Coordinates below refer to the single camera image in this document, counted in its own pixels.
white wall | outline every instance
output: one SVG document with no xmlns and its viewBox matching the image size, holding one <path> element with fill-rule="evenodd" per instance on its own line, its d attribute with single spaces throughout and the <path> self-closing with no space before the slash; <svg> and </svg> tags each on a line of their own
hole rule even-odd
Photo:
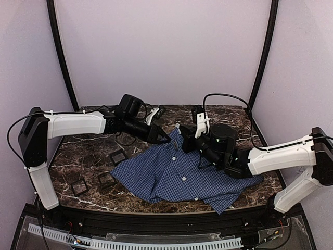
<svg viewBox="0 0 333 250">
<path fill-rule="evenodd" d="M 46 1 L 0 1 L 0 249 L 10 249 L 19 216 L 34 199 L 22 163 L 6 143 L 9 126 L 34 106 L 71 110 L 49 26 Z M 11 140 L 19 149 L 13 129 Z M 51 159 L 58 140 L 52 140 Z"/>
<path fill-rule="evenodd" d="M 116 104 L 124 93 L 153 104 L 202 103 L 211 92 L 250 96 L 271 1 L 56 3 L 81 106 Z"/>
<path fill-rule="evenodd" d="M 255 118 L 269 145 L 291 141 L 321 127 L 333 135 L 333 2 L 282 0 Z M 297 168 L 283 171 L 287 183 Z M 302 205 L 318 250 L 333 249 L 333 187 Z"/>
</svg>

dark marble table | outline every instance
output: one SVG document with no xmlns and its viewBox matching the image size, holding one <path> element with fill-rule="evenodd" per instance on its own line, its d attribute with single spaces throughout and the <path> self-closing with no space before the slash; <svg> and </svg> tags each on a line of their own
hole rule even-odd
<svg viewBox="0 0 333 250">
<path fill-rule="evenodd" d="M 167 111 L 156 124 L 169 133 L 175 124 L 192 124 L 191 107 L 188 105 L 166 105 Z M 224 123 L 238 131 L 238 147 L 251 147 L 250 121 L 241 106 L 208 106 L 207 112 L 212 118 L 210 123 Z M 254 140 L 261 142 L 254 132 Z M 114 140 L 115 135 L 74 135 L 66 136 L 50 168 L 50 176 L 63 206 L 115 211 L 124 213 L 194 213 L 213 211 L 210 205 L 202 201 L 171 203 L 162 201 L 150 204 L 129 192 L 119 182 L 103 190 L 98 176 L 114 168 L 109 155 L 123 148 L 128 157 L 134 157 L 149 147 L 149 144 L 136 140 L 123 147 Z M 127 144 L 132 140 L 121 135 L 118 140 Z M 247 188 L 230 209 L 264 205 L 267 199 L 282 190 L 275 171 L 264 173 L 264 181 Z M 89 191 L 75 197 L 70 184 L 84 178 Z"/>
</svg>

curved black frame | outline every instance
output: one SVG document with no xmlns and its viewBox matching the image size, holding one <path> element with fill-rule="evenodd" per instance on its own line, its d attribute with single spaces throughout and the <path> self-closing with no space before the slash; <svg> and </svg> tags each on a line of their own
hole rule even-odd
<svg viewBox="0 0 333 250">
<path fill-rule="evenodd" d="M 58 28 L 58 23 L 57 23 L 56 10 L 55 10 L 55 6 L 54 6 L 54 0 L 46 0 L 46 1 L 47 1 L 48 15 L 50 18 L 50 25 L 51 25 L 52 34 L 53 34 L 53 40 L 54 40 L 55 47 L 57 50 L 59 64 L 60 64 L 61 71 L 62 71 L 62 76 L 65 81 L 65 85 L 66 85 L 73 109 L 74 109 L 74 111 L 79 111 L 80 108 L 78 105 L 78 100 L 75 96 L 74 88 L 73 88 L 73 85 L 72 85 L 72 82 L 71 82 L 71 79 L 69 76 L 65 56 L 63 53 L 63 49 L 62 49 L 59 28 Z M 253 108 L 255 99 L 258 95 L 259 87 L 261 84 L 262 77 L 264 75 L 264 70 L 265 70 L 267 59 L 268 59 L 268 54 L 270 52 L 272 37 L 273 37 L 273 32 L 274 32 L 274 26 L 275 26 L 275 20 L 276 20 L 276 14 L 277 14 L 277 9 L 278 9 L 278 3 L 279 3 L 279 0 L 272 0 L 272 3 L 271 3 L 271 11 L 270 11 L 270 17 L 269 17 L 268 25 L 267 25 L 267 32 L 266 32 L 264 47 L 263 47 L 262 54 L 261 54 L 261 59 L 260 59 L 260 63 L 259 63 L 258 71 L 257 71 L 257 76 L 255 78 L 251 96 L 249 99 L 249 105 L 251 108 Z"/>
<path fill-rule="evenodd" d="M 267 32 L 264 42 L 264 47 L 262 49 L 262 54 L 260 58 L 260 63 L 258 66 L 257 76 L 255 77 L 255 81 L 253 84 L 249 105 L 251 108 L 254 106 L 255 99 L 257 98 L 259 87 L 261 84 L 262 77 L 264 75 L 266 62 L 268 59 L 268 54 L 270 52 L 273 33 L 274 33 L 274 27 L 275 27 L 275 21 L 276 21 L 276 14 L 278 9 L 279 0 L 272 0 L 271 4 L 271 12 L 270 12 L 270 18 L 268 19 L 268 25 L 267 25 Z"/>
<path fill-rule="evenodd" d="M 54 0 L 46 0 L 46 2 L 47 2 L 48 16 L 50 18 L 50 25 L 51 25 L 51 29 L 52 29 L 54 45 L 56 47 L 63 80 L 65 81 L 67 92 L 68 92 L 69 98 L 71 100 L 74 111 L 79 111 L 80 108 L 79 108 L 78 100 L 74 93 L 74 88 L 73 88 L 73 85 L 71 82 L 71 78 L 69 76 L 69 72 L 68 72 L 68 68 L 67 68 L 67 64 L 66 64 L 66 60 L 65 60 L 65 55 L 64 55 L 63 49 L 62 49 L 58 22 L 57 22 L 57 16 L 56 16 L 56 10 L 54 7 Z"/>
</svg>

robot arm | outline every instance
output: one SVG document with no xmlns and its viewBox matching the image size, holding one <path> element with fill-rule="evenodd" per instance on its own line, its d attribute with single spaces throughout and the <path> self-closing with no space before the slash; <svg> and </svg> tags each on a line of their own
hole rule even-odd
<svg viewBox="0 0 333 250">
<path fill-rule="evenodd" d="M 58 136 L 74 134 L 115 134 L 125 132 L 143 141 L 159 144 L 169 142 L 169 136 L 157 125 L 146 124 L 136 117 L 142 101 L 134 96 L 124 95 L 114 109 L 107 107 L 94 112 L 56 115 L 43 113 L 33 108 L 19 134 L 19 145 L 25 167 L 46 210 L 59 205 L 48 172 L 46 150 L 47 140 Z"/>
<path fill-rule="evenodd" d="M 193 109 L 195 128 L 180 126 L 184 138 L 182 149 L 186 153 L 198 150 L 217 170 L 241 179 L 272 170 L 307 166 L 302 175 L 272 197 L 275 212 L 284 214 L 318 188 L 333 185 L 333 145 L 320 128 L 313 128 L 310 135 L 298 140 L 261 150 L 235 149 L 236 131 L 224 124 L 209 126 L 207 115 L 203 118 L 201 111 L 198 107 Z"/>
</svg>

blue checkered shirt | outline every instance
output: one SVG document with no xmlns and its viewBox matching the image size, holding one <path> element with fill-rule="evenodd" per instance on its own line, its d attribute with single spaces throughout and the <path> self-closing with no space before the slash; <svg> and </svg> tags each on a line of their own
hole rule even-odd
<svg viewBox="0 0 333 250">
<path fill-rule="evenodd" d="M 214 166 L 198 169 L 197 151 L 185 154 L 178 129 L 170 133 L 170 143 L 154 145 L 144 153 L 121 162 L 111 171 L 134 195 L 150 203 L 203 200 L 222 213 L 249 186 L 263 181 L 262 176 L 233 179 Z M 202 158 L 201 164 L 209 162 Z"/>
</svg>

